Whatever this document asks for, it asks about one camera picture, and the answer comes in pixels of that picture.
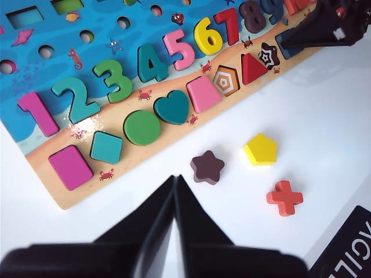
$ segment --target number 7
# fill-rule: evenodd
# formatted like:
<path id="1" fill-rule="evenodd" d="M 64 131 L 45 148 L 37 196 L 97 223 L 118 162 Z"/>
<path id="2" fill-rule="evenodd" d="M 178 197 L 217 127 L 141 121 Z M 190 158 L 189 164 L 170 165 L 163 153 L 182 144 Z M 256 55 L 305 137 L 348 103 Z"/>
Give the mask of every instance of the number 7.
<path id="1" fill-rule="evenodd" d="M 234 45 L 239 41 L 238 16 L 235 8 L 217 13 L 214 15 L 214 20 L 217 24 L 225 22 L 229 45 Z"/>

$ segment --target white background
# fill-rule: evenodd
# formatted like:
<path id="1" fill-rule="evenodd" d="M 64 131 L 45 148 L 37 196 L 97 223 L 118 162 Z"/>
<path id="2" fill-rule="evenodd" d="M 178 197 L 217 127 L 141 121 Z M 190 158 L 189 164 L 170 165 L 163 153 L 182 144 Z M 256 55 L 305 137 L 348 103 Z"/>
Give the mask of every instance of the white background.
<path id="1" fill-rule="evenodd" d="M 182 174 L 235 244 L 279 249 L 310 267 L 354 205 L 371 210 L 370 51 L 370 31 L 352 47 L 321 50 L 67 211 L 1 124 L 1 258 L 31 243 L 91 242 L 171 174 Z M 272 166 L 253 167 L 243 152 L 257 133 L 278 143 Z M 215 186 L 195 183 L 190 168 L 191 159 L 208 149 L 225 162 Z M 280 217 L 265 200 L 280 180 L 304 195 L 291 217 Z M 173 229 L 164 277 L 181 276 L 179 249 Z"/>

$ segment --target number 6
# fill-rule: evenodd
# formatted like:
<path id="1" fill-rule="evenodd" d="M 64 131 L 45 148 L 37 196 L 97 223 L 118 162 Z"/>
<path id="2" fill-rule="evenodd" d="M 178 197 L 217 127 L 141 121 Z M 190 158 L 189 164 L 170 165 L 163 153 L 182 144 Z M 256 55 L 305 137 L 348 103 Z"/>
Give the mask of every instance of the number 6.
<path id="1" fill-rule="evenodd" d="M 223 47 L 223 39 L 218 31 L 206 29 L 210 25 L 210 18 L 205 17 L 195 26 L 194 37 L 197 46 L 205 55 L 214 55 Z"/>

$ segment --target teal square piece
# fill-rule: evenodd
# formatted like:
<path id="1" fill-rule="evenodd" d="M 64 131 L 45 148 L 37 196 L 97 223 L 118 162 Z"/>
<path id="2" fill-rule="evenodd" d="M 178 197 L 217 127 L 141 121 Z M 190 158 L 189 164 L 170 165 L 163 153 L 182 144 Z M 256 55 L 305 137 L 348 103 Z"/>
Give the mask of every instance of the teal square piece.
<path id="1" fill-rule="evenodd" d="M 120 160 L 122 139 L 108 133 L 97 131 L 94 133 L 90 157 L 111 164 Z"/>

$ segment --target green circle piece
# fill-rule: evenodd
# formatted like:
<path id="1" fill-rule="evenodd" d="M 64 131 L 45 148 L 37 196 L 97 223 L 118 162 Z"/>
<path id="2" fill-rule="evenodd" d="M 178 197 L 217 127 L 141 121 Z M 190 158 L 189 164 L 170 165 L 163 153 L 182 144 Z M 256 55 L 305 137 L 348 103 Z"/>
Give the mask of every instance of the green circle piece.
<path id="1" fill-rule="evenodd" d="M 161 133 L 161 125 L 155 114 L 138 110 L 126 117 L 123 132 L 131 143 L 145 146 L 157 140 Z"/>

